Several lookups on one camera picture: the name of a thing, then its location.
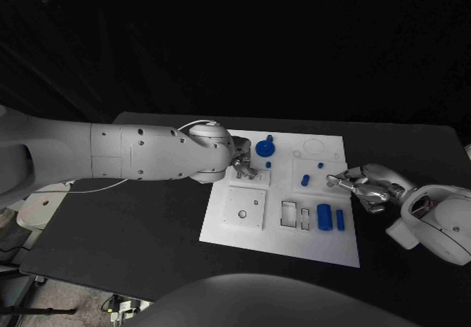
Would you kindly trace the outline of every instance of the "white board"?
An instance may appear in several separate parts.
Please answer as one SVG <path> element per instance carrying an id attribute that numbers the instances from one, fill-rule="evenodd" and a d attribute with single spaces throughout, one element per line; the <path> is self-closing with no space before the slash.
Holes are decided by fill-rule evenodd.
<path id="1" fill-rule="evenodd" d="M 343 138 L 267 131 L 230 132 L 253 141 L 251 165 L 260 170 L 260 176 L 253 181 L 238 179 L 234 168 L 228 168 L 225 179 L 214 184 L 199 240 L 361 267 L 351 193 L 326 186 L 326 176 L 346 170 Z M 261 157 L 256 145 L 269 135 L 273 135 L 276 153 Z M 312 177 L 307 187 L 302 185 L 306 174 Z M 296 227 L 283 226 L 283 202 L 296 203 Z M 329 232 L 319 229 L 319 204 L 332 205 L 335 229 Z M 339 209 L 345 231 L 338 230 Z"/>

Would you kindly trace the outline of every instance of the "black curtain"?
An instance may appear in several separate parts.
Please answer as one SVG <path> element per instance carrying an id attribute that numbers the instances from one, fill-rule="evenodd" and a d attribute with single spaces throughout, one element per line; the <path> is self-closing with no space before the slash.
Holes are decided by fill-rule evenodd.
<path id="1" fill-rule="evenodd" d="M 96 123 L 135 111 L 450 125 L 467 144 L 470 6 L 8 1 L 0 103 Z"/>

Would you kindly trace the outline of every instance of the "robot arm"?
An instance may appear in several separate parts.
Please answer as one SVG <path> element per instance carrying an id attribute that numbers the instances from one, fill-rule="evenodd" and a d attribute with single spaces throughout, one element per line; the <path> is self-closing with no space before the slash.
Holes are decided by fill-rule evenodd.
<path id="1" fill-rule="evenodd" d="M 328 184 L 351 190 L 369 213 L 381 213 L 381 203 L 398 204 L 403 218 L 387 233 L 407 249 L 420 243 L 447 261 L 471 261 L 471 191 L 456 186 L 417 185 L 390 168 L 369 164 L 339 175 Z"/>
<path id="2" fill-rule="evenodd" d="M 0 106 L 0 208 L 81 178 L 221 180 L 228 166 L 256 177 L 251 141 L 217 122 L 172 127 L 51 121 Z"/>

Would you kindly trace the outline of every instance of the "black table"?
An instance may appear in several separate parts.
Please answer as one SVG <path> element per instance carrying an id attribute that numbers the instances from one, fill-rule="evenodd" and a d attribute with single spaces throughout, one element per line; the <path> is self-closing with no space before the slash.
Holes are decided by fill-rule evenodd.
<path id="1" fill-rule="evenodd" d="M 125 113 L 116 123 L 179 127 L 202 118 Z M 471 162 L 450 127 L 217 120 L 228 129 L 343 136 L 351 168 L 375 162 L 420 185 L 471 188 Z M 114 182 L 83 180 L 74 189 Z M 338 290 L 424 325 L 469 320 L 471 265 L 444 262 L 423 245 L 404 250 L 385 232 L 400 217 L 394 205 L 369 215 L 354 199 L 358 269 L 199 242 L 209 195 L 211 185 L 189 178 L 129 181 L 99 193 L 70 194 L 22 271 L 150 301 L 209 276 L 264 273 Z"/>

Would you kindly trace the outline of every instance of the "floor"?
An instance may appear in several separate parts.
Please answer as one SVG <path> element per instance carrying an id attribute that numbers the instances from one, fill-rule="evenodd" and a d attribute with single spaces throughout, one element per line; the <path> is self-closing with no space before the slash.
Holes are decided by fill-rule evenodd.
<path id="1" fill-rule="evenodd" d="M 109 297 L 110 293 L 48 280 L 37 290 L 29 307 L 78 311 L 76 315 L 25 316 L 22 327 L 112 327 L 110 314 L 100 309 Z"/>

